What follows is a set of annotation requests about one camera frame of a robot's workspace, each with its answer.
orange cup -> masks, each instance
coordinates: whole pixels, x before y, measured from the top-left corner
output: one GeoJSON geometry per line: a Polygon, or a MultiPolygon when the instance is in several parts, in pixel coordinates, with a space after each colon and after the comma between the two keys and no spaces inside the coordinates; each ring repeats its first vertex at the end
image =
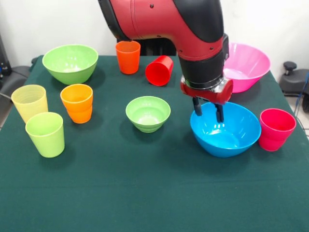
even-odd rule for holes
{"type": "Polygon", "coordinates": [[[86,123],[92,115],[93,90],[84,84],[65,87],[60,97],[70,118],[75,123],[86,123]]]}
{"type": "Polygon", "coordinates": [[[116,44],[117,59],[120,71],[134,74],[140,65],[140,44],[136,41],[121,41],[116,44]]]}

blue bowl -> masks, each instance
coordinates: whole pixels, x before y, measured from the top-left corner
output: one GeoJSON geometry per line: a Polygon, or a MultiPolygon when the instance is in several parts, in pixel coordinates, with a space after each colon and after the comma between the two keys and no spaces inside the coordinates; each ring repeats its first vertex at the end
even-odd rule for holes
{"type": "Polygon", "coordinates": [[[195,111],[190,118],[191,129],[198,143],[211,155],[227,158],[249,149],[261,135],[257,117],[241,105],[227,102],[223,106],[224,122],[218,123],[216,107],[208,102],[202,116],[195,111]]]}

plastic cup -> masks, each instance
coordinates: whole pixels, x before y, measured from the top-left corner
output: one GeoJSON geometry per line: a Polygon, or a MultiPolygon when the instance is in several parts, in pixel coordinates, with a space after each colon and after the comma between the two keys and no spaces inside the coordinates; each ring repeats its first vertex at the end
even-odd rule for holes
{"type": "Polygon", "coordinates": [[[266,109],[260,115],[259,145],[266,151],[279,150],[296,127],[295,118],[281,109],[266,109]]]}
{"type": "Polygon", "coordinates": [[[86,123],[92,115],[93,90],[84,84],[65,87],[60,97],[70,118],[75,123],[86,123]]]}
{"type": "Polygon", "coordinates": [[[23,121],[27,121],[36,114],[48,112],[46,90],[39,85],[26,85],[12,93],[12,102],[23,121]]]}
{"type": "Polygon", "coordinates": [[[140,44],[136,41],[121,41],[116,44],[117,59],[120,71],[134,74],[140,65],[140,44]]]}
{"type": "Polygon", "coordinates": [[[164,86],[173,71],[174,62],[168,56],[160,56],[151,62],[146,68],[147,80],[155,86],[164,86]]]}
{"type": "Polygon", "coordinates": [[[41,156],[53,158],[64,150],[63,119],[52,112],[40,113],[26,123],[26,132],[41,156]]]}

green bowl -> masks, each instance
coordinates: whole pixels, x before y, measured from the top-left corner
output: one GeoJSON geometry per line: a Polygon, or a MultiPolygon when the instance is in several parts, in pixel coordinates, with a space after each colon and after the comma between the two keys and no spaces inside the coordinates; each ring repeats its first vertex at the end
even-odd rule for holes
{"type": "Polygon", "coordinates": [[[132,100],[126,106],[126,116],[144,133],[158,130],[169,118],[170,106],[161,98],[144,96],[132,100]]]}
{"type": "Polygon", "coordinates": [[[81,84],[92,75],[98,62],[98,53],[85,45],[69,44],[50,50],[42,62],[58,81],[66,85],[81,84]]]}

plastic bowl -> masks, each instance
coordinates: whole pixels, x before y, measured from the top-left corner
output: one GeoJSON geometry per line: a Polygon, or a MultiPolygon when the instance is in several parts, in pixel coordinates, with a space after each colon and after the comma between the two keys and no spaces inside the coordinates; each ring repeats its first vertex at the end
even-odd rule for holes
{"type": "Polygon", "coordinates": [[[56,47],[47,52],[42,60],[49,73],[65,85],[81,84],[87,81],[97,61],[97,51],[80,44],[56,47]]]}
{"type": "Polygon", "coordinates": [[[229,44],[224,73],[234,82],[233,93],[247,91],[269,70],[270,60],[259,49],[241,43],[229,44]]]}
{"type": "Polygon", "coordinates": [[[227,158],[250,148],[261,135],[257,117],[241,105],[227,102],[223,106],[224,123],[218,123],[212,103],[202,106],[202,116],[195,112],[190,118],[191,129],[198,143],[211,155],[227,158]]]}
{"type": "Polygon", "coordinates": [[[161,98],[144,96],[132,100],[126,106],[126,116],[144,133],[158,130],[169,118],[170,106],[161,98]]]}

